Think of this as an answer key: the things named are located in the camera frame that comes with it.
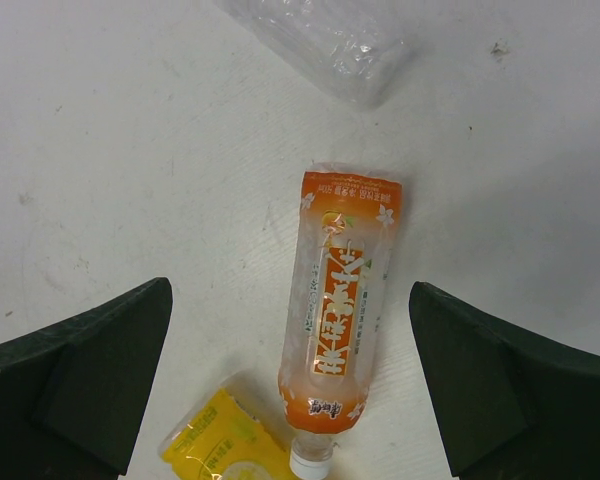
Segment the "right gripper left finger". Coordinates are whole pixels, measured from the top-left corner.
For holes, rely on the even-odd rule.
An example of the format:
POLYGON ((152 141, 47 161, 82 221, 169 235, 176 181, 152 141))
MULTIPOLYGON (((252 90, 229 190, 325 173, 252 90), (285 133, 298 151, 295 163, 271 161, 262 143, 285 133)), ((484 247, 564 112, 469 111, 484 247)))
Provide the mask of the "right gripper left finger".
POLYGON ((126 475, 172 305, 158 277, 0 344, 0 479, 126 475))

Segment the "yellow bottle with blue cap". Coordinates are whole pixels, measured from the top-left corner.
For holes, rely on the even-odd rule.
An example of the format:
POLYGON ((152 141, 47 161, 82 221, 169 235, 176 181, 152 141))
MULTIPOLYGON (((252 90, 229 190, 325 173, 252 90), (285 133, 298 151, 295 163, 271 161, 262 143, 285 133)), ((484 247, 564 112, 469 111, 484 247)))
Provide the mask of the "yellow bottle with blue cap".
POLYGON ((293 479, 290 437, 280 404, 243 370, 205 392, 158 452, 180 479, 293 479))

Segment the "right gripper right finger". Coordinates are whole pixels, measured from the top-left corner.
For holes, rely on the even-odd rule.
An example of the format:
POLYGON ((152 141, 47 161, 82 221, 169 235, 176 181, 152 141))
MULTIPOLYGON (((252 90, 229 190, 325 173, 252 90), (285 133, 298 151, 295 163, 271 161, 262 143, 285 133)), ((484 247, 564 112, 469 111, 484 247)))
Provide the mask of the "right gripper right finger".
POLYGON ((417 282, 409 315, 451 474, 600 479, 600 356, 417 282))

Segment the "clear empty water bottle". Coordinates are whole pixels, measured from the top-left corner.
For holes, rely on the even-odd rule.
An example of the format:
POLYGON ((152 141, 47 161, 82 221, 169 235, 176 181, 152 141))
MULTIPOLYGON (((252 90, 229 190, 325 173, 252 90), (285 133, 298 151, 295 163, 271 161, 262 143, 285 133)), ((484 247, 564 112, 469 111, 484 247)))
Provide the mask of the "clear empty water bottle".
POLYGON ((416 53, 398 1, 218 1, 216 5, 322 92, 381 105, 416 53))

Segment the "orange label clear bottle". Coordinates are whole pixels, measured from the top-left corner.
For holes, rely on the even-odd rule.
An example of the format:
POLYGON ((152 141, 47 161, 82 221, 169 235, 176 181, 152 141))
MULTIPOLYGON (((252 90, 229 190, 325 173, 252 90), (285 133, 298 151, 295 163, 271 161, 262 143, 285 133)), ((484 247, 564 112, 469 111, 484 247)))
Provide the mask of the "orange label clear bottle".
POLYGON ((402 205, 388 173, 323 163, 304 174, 278 373, 300 479, 329 475, 335 437, 365 410, 402 205))

